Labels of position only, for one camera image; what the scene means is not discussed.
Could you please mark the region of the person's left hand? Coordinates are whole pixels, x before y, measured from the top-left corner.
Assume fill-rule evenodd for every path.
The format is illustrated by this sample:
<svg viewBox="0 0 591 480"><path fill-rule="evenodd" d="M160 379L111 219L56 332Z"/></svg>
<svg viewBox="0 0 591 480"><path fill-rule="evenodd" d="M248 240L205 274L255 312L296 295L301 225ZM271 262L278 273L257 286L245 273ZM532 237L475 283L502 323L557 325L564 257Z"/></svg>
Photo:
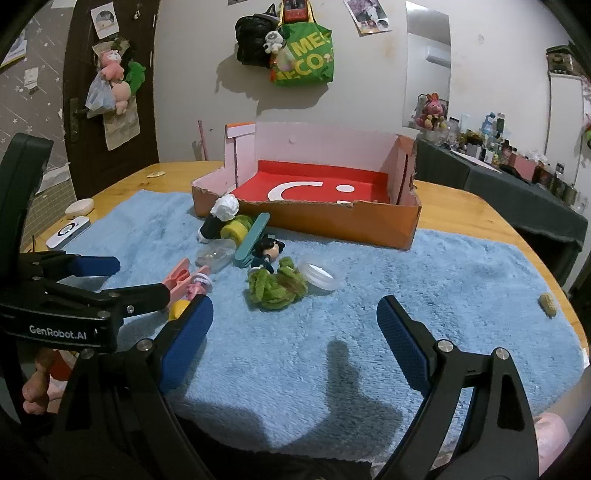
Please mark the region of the person's left hand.
<svg viewBox="0 0 591 480"><path fill-rule="evenodd" d="M23 409L27 414L56 414L77 357L69 351L43 348L35 370L22 388Z"/></svg>

